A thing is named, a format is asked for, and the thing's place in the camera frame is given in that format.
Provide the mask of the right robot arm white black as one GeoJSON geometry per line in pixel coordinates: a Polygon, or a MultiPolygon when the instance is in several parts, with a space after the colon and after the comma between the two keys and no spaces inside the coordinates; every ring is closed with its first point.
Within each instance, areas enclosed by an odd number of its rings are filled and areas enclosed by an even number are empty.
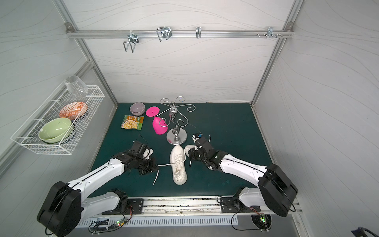
{"type": "Polygon", "coordinates": [[[210,170],[237,176],[255,186],[239,189],[234,196],[236,209],[266,206],[281,217],[296,211],[291,207],[298,189],[278,165],[261,166],[240,160],[230,153],[214,149],[209,140],[199,133],[192,139],[194,145],[187,145],[184,149],[190,161],[202,162],[210,170]]]}

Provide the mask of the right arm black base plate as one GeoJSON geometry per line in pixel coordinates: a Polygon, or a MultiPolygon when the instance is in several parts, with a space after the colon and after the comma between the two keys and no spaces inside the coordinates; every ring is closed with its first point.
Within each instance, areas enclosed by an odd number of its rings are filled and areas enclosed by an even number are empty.
{"type": "Polygon", "coordinates": [[[240,200],[232,197],[218,196],[217,203],[221,207],[222,213],[258,213],[261,212],[260,206],[245,206],[240,200]]]}

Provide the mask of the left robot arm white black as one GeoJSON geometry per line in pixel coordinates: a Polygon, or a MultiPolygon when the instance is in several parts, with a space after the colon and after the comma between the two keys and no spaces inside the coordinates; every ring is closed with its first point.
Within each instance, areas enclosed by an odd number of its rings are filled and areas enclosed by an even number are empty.
{"type": "Polygon", "coordinates": [[[68,183],[59,181],[49,190],[37,215],[37,221],[57,237],[68,235],[81,222],[103,212],[131,214],[127,194],[112,190],[103,195],[91,194],[110,180],[135,169],[140,175],[157,171],[153,149],[135,141],[131,149],[113,155],[105,164],[68,183]]]}

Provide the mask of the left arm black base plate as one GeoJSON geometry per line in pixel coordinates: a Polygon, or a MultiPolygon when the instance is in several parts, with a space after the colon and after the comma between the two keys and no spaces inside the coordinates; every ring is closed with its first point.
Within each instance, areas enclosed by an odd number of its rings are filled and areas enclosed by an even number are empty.
{"type": "Polygon", "coordinates": [[[143,205],[143,198],[123,199],[114,210],[102,212],[102,215],[139,215],[142,214],[143,205]]]}

